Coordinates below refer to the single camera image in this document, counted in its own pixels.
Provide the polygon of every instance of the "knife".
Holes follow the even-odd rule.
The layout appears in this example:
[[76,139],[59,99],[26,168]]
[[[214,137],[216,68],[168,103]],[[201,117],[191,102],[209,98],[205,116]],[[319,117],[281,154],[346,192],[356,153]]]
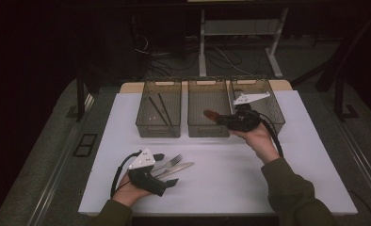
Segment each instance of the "knife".
[[190,162],[190,163],[183,163],[183,164],[179,164],[179,165],[176,165],[174,167],[171,167],[171,168],[167,168],[164,172],[162,172],[161,174],[158,174],[155,176],[156,179],[160,179],[162,177],[165,177],[165,176],[168,176],[170,174],[172,174],[173,172],[176,172],[176,171],[179,171],[179,170],[182,170],[182,169],[185,169],[187,167],[191,167],[192,165],[194,165],[193,162]]

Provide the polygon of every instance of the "fork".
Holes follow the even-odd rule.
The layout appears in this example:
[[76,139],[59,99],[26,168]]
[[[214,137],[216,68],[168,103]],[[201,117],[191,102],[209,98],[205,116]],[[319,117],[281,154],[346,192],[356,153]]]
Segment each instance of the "fork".
[[162,168],[170,168],[170,167],[176,165],[177,163],[179,163],[180,160],[182,160],[182,158],[183,157],[179,154],[179,155],[175,156],[174,158],[172,158],[171,160],[169,160],[168,162],[166,162],[164,165],[153,168],[152,171],[160,170]]

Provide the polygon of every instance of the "utensil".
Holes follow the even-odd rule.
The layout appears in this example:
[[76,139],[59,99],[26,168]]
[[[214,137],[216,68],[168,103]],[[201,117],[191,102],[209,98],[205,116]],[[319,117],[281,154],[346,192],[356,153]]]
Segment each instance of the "utensil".
[[193,162],[190,162],[190,163],[179,164],[179,165],[176,165],[176,166],[171,167],[171,168],[167,168],[161,174],[156,175],[155,178],[156,179],[160,179],[162,177],[165,177],[165,176],[168,176],[168,175],[172,174],[173,172],[176,172],[176,171],[185,169],[187,167],[191,167],[192,165],[194,165],[194,163]]
[[176,165],[177,163],[180,162],[180,160],[182,160],[182,156],[179,154],[177,156],[175,156],[174,158],[172,158],[171,160],[169,160],[167,163],[165,163],[164,165],[162,166],[159,166],[159,167],[155,167],[153,168],[151,171],[155,171],[155,170],[159,170],[159,169],[162,169],[162,168],[170,168],[170,167],[173,167],[174,165]]

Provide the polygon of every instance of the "sleeve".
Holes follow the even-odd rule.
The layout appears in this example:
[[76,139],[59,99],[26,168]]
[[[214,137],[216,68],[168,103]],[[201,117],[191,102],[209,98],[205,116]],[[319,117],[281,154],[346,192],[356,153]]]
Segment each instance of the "sleeve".
[[132,216],[132,209],[112,200],[108,200],[97,217],[92,218],[87,226],[125,226]]
[[315,198],[314,185],[296,175],[284,158],[262,167],[268,184],[268,202],[281,226],[338,225],[327,206]]

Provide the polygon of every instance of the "floor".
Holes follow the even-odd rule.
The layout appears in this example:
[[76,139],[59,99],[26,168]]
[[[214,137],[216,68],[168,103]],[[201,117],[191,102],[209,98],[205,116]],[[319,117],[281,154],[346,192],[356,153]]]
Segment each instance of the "floor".
[[[142,64],[145,75],[198,76],[198,43],[193,39],[189,38],[185,53],[178,56],[156,47],[153,60]],[[208,76],[256,74],[276,79],[264,51],[270,42],[269,37],[208,40]],[[337,42],[320,42],[317,46],[313,43],[310,37],[280,41],[276,58],[283,79],[293,81],[320,65],[338,46]],[[359,118],[339,122],[332,110],[333,89],[324,93],[315,90],[319,75],[294,89],[299,92],[359,211],[357,215],[337,219],[340,225],[371,225],[371,176],[357,164],[359,158],[355,154],[360,150],[369,163],[365,167],[371,168],[371,111],[347,85],[345,104],[352,105]],[[88,216],[77,213],[77,209],[117,90],[115,86],[104,87],[98,95],[92,95],[85,117],[76,122],[75,114],[71,114],[76,106],[75,81],[68,85],[0,210],[0,225],[84,225],[89,220]],[[97,135],[91,155],[72,156],[83,134]],[[276,225],[278,221],[276,218],[135,218],[133,225],[145,225],[146,222],[148,225]]]

